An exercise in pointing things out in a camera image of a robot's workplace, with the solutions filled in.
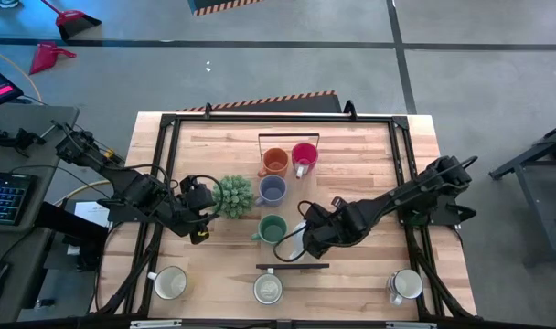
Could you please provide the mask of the grey-blue mug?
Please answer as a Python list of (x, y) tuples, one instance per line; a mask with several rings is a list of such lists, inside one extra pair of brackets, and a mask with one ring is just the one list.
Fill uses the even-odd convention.
[(268, 175), (259, 184), (259, 196), (254, 202), (256, 207), (278, 207), (287, 193), (286, 181), (278, 175)]

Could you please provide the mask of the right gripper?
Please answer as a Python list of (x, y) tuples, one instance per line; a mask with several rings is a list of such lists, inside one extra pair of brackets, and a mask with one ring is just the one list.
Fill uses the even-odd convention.
[(305, 241), (305, 251), (320, 259), (331, 247), (352, 247), (359, 244), (369, 234), (369, 206), (367, 204), (346, 204), (336, 196), (331, 205), (337, 211), (332, 216), (335, 236), (329, 241), (309, 239)]

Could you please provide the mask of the orange mug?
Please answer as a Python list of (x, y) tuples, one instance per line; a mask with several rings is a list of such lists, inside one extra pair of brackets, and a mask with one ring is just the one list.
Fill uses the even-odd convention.
[(261, 155), (262, 167), (258, 177), (278, 175), (285, 177), (289, 165), (289, 155), (282, 148), (270, 148)]

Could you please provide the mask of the red dustpan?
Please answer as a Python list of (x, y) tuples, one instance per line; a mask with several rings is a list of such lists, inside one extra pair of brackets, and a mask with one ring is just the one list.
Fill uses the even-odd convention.
[(59, 55), (66, 56), (68, 58), (77, 57), (76, 53), (70, 52), (64, 48), (59, 48), (55, 42), (45, 41), (38, 43), (32, 59), (29, 74), (33, 75), (46, 69), (53, 68)]

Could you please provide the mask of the black equipment stand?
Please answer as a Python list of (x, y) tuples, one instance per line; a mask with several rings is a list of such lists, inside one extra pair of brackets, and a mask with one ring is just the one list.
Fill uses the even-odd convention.
[(61, 207), (43, 202), (35, 220), (38, 228), (62, 233), (64, 243), (79, 247), (77, 267), (80, 271), (95, 271), (100, 265), (108, 229), (80, 218)]

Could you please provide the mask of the grey desk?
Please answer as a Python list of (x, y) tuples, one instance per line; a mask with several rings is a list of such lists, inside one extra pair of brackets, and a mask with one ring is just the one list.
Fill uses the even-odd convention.
[(0, 172), (13, 170), (37, 177), (20, 224), (17, 227), (0, 226), (0, 259), (11, 264), (0, 298), (0, 323), (15, 321), (28, 295), (35, 290), (51, 237), (51, 230), (48, 228), (36, 228), (28, 237), (24, 236), (32, 221), (37, 218), (55, 174), (55, 167), (59, 164), (55, 146), (64, 138), (64, 134), (59, 130), (50, 132), (48, 129), (53, 122), (72, 125), (78, 116), (79, 110), (73, 107), (21, 104), (0, 106), (0, 130), (15, 133), (22, 128), (42, 135), (46, 140), (43, 145), (34, 143), (29, 146), (27, 156), (18, 154), (12, 148), (0, 147)]

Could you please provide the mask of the hazard striped black mat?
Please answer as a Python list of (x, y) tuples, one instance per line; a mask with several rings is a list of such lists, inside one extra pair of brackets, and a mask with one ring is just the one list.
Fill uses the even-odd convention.
[(235, 101), (211, 105), (213, 111), (244, 112), (311, 112), (341, 113), (341, 105), (333, 90)]

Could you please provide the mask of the sage green mug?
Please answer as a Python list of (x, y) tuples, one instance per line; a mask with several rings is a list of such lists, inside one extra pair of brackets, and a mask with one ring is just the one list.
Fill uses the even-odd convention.
[(275, 244), (285, 237), (288, 231), (287, 222), (279, 215), (267, 215), (260, 221), (257, 231), (251, 240)]

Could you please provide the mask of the white mug dark rim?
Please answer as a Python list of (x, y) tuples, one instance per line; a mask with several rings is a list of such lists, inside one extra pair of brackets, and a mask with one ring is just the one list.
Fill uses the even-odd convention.
[(410, 269), (393, 272), (387, 280), (387, 290), (390, 303), (399, 306), (404, 300), (414, 300), (422, 294), (422, 277)]

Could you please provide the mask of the blue floral white mug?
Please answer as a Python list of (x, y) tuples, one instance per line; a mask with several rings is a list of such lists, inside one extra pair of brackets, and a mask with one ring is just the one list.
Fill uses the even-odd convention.
[(283, 283), (269, 268), (260, 275), (253, 284), (253, 295), (263, 305), (272, 305), (279, 302), (283, 296)]

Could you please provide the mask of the red broom black bristles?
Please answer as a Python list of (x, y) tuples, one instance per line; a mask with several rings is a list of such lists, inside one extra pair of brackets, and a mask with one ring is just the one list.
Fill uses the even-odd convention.
[(55, 25), (63, 41), (68, 41), (79, 33), (102, 24), (101, 20), (79, 10), (60, 11), (48, 0), (40, 1), (57, 14)]

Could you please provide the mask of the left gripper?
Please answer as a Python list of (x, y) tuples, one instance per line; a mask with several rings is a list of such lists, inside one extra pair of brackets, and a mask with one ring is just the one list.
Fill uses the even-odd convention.
[(219, 217), (218, 214), (201, 215), (200, 211), (215, 206), (216, 202), (212, 192), (205, 184), (200, 184), (195, 176), (184, 178), (179, 183), (179, 187), (182, 192), (180, 200), (184, 207), (181, 218), (183, 222), (193, 224), (190, 241), (193, 245), (197, 245), (209, 238), (208, 224)]

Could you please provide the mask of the hazard striped black platform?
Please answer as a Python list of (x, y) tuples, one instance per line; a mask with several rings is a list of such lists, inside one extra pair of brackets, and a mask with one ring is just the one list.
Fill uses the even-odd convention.
[(262, 0), (187, 0), (193, 16), (204, 16), (220, 11), (252, 5)]

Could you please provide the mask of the white paper sheet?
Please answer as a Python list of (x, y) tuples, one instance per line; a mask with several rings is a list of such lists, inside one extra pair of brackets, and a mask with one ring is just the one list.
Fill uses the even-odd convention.
[(108, 220), (109, 212), (110, 210), (108, 208), (92, 201), (76, 202), (74, 208), (74, 214), (79, 218), (83, 218), (105, 228), (111, 226)]

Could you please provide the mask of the black clamp tool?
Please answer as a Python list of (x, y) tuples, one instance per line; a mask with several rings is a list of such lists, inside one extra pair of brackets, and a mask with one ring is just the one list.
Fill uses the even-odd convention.
[(14, 137), (11, 137), (7, 131), (0, 130), (0, 147), (14, 149), (18, 154), (28, 158), (26, 149), (32, 144), (43, 145), (46, 140), (36, 133), (27, 132), (20, 128)]

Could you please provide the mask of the backlit black keyboard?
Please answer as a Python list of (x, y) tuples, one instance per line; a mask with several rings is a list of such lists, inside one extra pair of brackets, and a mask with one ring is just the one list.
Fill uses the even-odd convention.
[(20, 223), (36, 182), (33, 175), (0, 173), (0, 225)]

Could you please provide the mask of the yellow mug white interior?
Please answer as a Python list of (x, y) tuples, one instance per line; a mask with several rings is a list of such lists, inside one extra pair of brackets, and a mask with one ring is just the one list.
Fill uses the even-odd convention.
[(147, 278), (154, 283), (156, 295), (163, 300), (174, 300), (187, 289), (187, 275), (176, 266), (166, 267), (159, 272), (148, 272)]

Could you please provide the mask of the dark grey side table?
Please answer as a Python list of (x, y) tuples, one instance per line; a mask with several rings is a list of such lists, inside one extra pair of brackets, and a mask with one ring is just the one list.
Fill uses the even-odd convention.
[(540, 225), (539, 236), (546, 242), (543, 251), (525, 260), (527, 267), (556, 262), (556, 128), (543, 135), (528, 150), (488, 173), (499, 180), (504, 175), (517, 177), (532, 216)]

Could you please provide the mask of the faux succulent in white pot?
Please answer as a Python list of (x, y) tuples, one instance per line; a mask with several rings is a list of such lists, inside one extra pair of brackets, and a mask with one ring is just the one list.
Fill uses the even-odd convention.
[(213, 186), (213, 211), (229, 219), (249, 213), (254, 204), (251, 181), (241, 175), (226, 175)]

